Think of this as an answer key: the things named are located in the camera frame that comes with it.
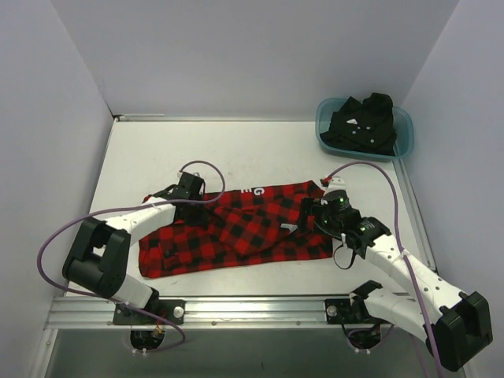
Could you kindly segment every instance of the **plastic container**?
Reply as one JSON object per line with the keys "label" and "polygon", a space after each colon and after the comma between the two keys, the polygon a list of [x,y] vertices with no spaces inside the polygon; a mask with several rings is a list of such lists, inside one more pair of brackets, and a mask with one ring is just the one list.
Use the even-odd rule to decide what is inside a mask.
{"label": "plastic container", "polygon": [[392,113],[394,115],[394,128],[397,133],[397,140],[395,141],[394,146],[395,156],[342,150],[327,145],[322,140],[321,133],[326,132],[329,129],[332,114],[340,110],[345,102],[347,102],[347,98],[328,98],[318,106],[315,132],[317,133],[318,142],[324,152],[331,155],[343,156],[345,158],[371,161],[393,161],[405,158],[411,154],[414,145],[413,122],[411,121],[410,115],[397,106],[392,108]]}

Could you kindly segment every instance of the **white table surface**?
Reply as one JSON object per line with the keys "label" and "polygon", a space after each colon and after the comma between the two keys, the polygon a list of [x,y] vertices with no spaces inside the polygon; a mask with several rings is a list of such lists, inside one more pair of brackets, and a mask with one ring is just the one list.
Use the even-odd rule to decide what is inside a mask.
{"label": "white table surface", "polygon": [[[306,180],[318,182],[350,161],[322,152],[313,122],[116,122],[91,210],[138,205],[145,195],[176,183],[176,173],[184,163],[199,159],[219,167],[229,190]],[[415,240],[394,166],[392,163],[380,166],[398,190],[402,241],[412,254],[425,261]],[[221,189],[220,179],[212,169],[195,165],[188,171],[202,175],[207,192]],[[380,219],[392,230],[392,194],[382,175],[364,165],[352,166],[340,175],[346,181],[352,206],[360,209],[363,216]],[[378,268],[360,258],[348,271],[338,269],[329,258],[216,269],[150,280],[140,276],[138,255],[138,245],[134,245],[129,254],[128,274],[158,289],[161,295],[346,294],[367,280],[404,292]],[[346,258],[343,252],[341,264],[348,261]]]}

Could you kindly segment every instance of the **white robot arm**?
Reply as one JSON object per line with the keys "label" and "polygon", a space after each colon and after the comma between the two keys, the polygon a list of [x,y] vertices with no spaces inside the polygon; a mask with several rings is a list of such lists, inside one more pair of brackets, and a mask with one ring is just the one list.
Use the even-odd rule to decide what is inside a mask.
{"label": "white robot arm", "polygon": [[[342,179],[335,177],[326,184],[322,199],[303,200],[298,229],[306,228],[307,217],[313,216],[321,232],[341,240],[354,254],[386,272],[410,297],[393,294],[379,283],[369,281],[350,293],[352,310],[358,313],[358,318],[372,317],[395,324],[430,347],[403,258],[408,252],[399,250],[396,238],[379,220],[361,217],[352,208]],[[153,195],[145,209],[106,220],[86,219],[65,261],[63,276],[103,298],[159,312],[159,293],[126,274],[129,248],[174,221],[186,224],[202,221],[203,206],[165,201],[201,200],[203,185],[200,177],[183,172],[177,185]],[[95,253],[99,248],[104,248],[102,256]],[[408,254],[408,259],[427,306],[441,362],[445,368],[456,371],[492,341],[488,303],[477,292],[467,295],[442,280],[414,256]]]}
{"label": "white robot arm", "polygon": [[350,293],[352,308],[359,318],[385,320],[416,336],[431,349],[404,259],[407,255],[432,323],[442,365],[457,371],[491,343],[490,310],[483,296],[477,292],[467,295],[441,279],[407,250],[400,251],[397,239],[387,227],[376,218],[362,217],[352,208],[346,185],[340,177],[333,177],[324,184],[326,192],[319,202],[313,198],[303,201],[300,228],[306,225],[307,216],[314,216],[315,225],[323,233],[383,270],[410,295],[396,295],[381,284],[369,281]]}
{"label": "white robot arm", "polygon": [[[167,200],[201,200],[202,178],[182,172],[177,185],[159,191],[145,209],[106,220],[86,219],[80,226],[63,265],[63,277],[103,298],[150,309],[159,293],[126,274],[131,245],[181,219],[194,222],[203,212],[187,203],[162,204]],[[104,248],[102,256],[95,249]]]}

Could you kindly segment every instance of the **red plaid cloth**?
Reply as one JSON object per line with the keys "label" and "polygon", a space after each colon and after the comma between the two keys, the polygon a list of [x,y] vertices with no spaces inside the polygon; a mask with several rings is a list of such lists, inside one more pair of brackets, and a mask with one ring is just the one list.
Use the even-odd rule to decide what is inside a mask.
{"label": "red plaid cloth", "polygon": [[[144,277],[158,278],[202,270],[274,261],[311,260],[332,256],[332,238],[311,232],[291,232],[301,200],[324,194],[313,181],[226,191],[205,205],[207,227],[182,222],[159,228],[139,241],[139,268]],[[204,199],[214,198],[207,194]]]}

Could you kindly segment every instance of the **screw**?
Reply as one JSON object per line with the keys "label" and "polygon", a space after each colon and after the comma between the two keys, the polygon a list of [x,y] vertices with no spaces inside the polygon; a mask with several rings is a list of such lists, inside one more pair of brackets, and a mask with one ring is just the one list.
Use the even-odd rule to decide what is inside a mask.
{"label": "screw", "polygon": [[176,308],[173,309],[173,316],[176,317],[177,319],[180,319],[183,317],[183,308],[180,306],[177,306]]}
{"label": "screw", "polygon": [[330,317],[335,317],[336,314],[338,313],[338,309],[336,309],[336,306],[328,306],[328,308],[325,310],[325,312]]}

